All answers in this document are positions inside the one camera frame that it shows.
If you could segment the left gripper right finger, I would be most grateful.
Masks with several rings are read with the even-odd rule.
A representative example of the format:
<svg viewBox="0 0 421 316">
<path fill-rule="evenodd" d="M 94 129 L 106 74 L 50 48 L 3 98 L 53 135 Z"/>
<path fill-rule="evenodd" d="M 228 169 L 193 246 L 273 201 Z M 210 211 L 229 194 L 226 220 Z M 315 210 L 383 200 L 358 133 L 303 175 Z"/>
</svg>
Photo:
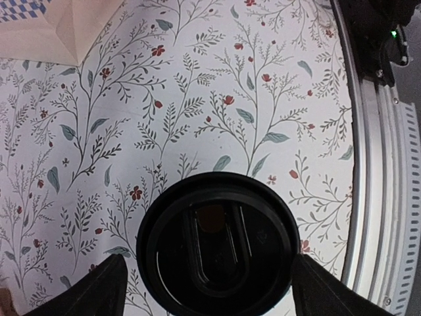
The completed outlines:
<svg viewBox="0 0 421 316">
<path fill-rule="evenodd" d="M 298 316 L 389 316 L 390 312 L 350 290 L 309 255 L 296 255 L 291 285 Z"/>
</svg>

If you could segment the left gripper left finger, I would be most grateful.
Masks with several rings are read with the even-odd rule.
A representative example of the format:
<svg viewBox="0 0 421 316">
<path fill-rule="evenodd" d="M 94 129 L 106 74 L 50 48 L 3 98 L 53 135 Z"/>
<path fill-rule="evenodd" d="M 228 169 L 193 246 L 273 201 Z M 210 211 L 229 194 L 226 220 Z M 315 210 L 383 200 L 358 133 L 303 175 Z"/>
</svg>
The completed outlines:
<svg viewBox="0 0 421 316">
<path fill-rule="evenodd" d="M 122 255 L 112 254 L 67 291 L 26 315 L 121 316 L 127 285 L 126 261 Z"/>
</svg>

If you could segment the black plastic cup lid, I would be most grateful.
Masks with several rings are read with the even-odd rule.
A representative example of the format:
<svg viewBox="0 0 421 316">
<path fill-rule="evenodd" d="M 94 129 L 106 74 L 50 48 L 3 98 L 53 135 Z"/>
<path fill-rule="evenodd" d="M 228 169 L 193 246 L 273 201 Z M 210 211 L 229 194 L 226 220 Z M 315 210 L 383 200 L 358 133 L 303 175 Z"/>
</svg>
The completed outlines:
<svg viewBox="0 0 421 316">
<path fill-rule="evenodd" d="M 266 184 L 232 172 L 176 182 L 147 209 L 137 266 L 172 315 L 264 315 L 291 287 L 297 223 Z"/>
</svg>

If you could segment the checkered paper takeout bag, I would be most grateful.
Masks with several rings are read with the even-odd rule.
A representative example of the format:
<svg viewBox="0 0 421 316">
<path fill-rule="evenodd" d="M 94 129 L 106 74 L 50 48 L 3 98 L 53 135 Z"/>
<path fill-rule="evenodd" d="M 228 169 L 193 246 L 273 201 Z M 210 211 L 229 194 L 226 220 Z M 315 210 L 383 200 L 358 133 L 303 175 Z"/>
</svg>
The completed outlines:
<svg viewBox="0 0 421 316">
<path fill-rule="evenodd" d="M 78 66 L 123 0 L 1 2 L 1 57 Z"/>
</svg>

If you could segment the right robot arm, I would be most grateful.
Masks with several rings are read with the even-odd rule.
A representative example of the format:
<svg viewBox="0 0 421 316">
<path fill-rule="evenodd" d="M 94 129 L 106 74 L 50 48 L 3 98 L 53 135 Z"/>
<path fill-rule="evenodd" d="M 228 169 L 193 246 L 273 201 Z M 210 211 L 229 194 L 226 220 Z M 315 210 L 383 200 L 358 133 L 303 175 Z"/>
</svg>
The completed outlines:
<svg viewBox="0 0 421 316">
<path fill-rule="evenodd" d="M 339 2 L 361 77 L 383 86 L 395 85 L 391 65 L 409 64 L 405 26 L 419 4 L 419 1 Z"/>
</svg>

